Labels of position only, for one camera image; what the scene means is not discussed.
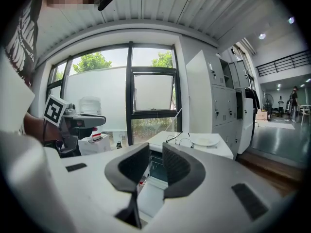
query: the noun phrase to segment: floor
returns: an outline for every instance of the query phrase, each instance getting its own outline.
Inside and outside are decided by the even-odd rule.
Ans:
[[[236,161],[264,178],[283,197],[299,189],[304,175],[303,169],[275,162],[248,151],[239,155]]]
[[[306,167],[310,154],[311,126],[308,120],[301,123],[285,121],[276,117],[271,122],[292,124],[295,130],[283,128],[258,127],[255,125],[254,137],[249,151],[290,166]]]

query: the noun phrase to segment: chair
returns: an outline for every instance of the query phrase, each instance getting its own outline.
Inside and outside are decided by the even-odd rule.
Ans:
[[[301,118],[301,125],[303,123],[304,116],[309,116],[309,125],[311,125],[311,116],[310,116],[310,107],[304,106],[302,109],[302,118]]]

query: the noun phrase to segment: ceiling light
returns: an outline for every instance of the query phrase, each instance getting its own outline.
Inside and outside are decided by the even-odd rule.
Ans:
[[[260,40],[263,40],[265,37],[266,37],[266,34],[264,34],[264,33],[261,33],[261,34],[259,35],[259,39],[260,39]]]
[[[293,24],[293,23],[295,22],[295,18],[293,18],[293,17],[289,18],[289,19],[288,19],[288,22],[289,22],[290,24]]]

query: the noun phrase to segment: cabinet door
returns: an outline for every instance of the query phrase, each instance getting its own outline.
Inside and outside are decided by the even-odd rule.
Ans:
[[[249,87],[248,74],[243,60],[237,61],[236,69],[240,81],[240,88]]]
[[[232,82],[233,82],[233,87],[234,89],[238,89],[240,87],[240,81],[237,73],[237,69],[235,67],[235,63],[229,63],[229,68],[232,76]]]
[[[239,154],[242,154],[249,146],[252,138],[253,129],[253,100],[243,100],[243,126],[241,141],[239,146]]]
[[[231,92],[231,109],[232,109],[232,118],[233,120],[237,119],[237,94],[235,91]]]
[[[221,136],[224,142],[228,143],[227,124],[221,124],[213,127],[212,133],[217,133]]]
[[[233,153],[233,159],[238,154],[238,139],[237,139],[237,122],[233,121],[227,123],[227,145],[230,148],[231,152]]]
[[[237,156],[238,153],[238,140],[237,139],[237,125],[236,121],[225,123],[221,125],[217,125],[213,127],[213,133],[218,133],[221,138],[226,142],[231,152],[233,153],[233,157]]]
[[[212,84],[225,86],[225,77],[219,58],[216,56],[206,56],[206,63],[210,73],[210,82]]]
[[[226,90],[213,86],[213,125],[227,122],[227,108]]]
[[[236,92],[227,90],[227,121],[231,122],[237,118],[237,98]]]

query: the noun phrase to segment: white plate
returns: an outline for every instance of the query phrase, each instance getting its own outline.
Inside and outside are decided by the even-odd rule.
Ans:
[[[217,136],[213,136],[213,137],[192,137],[191,136],[191,140],[194,144],[199,145],[199,146],[203,146],[203,147],[210,147],[210,146],[215,146],[216,144],[219,143],[220,139]]]

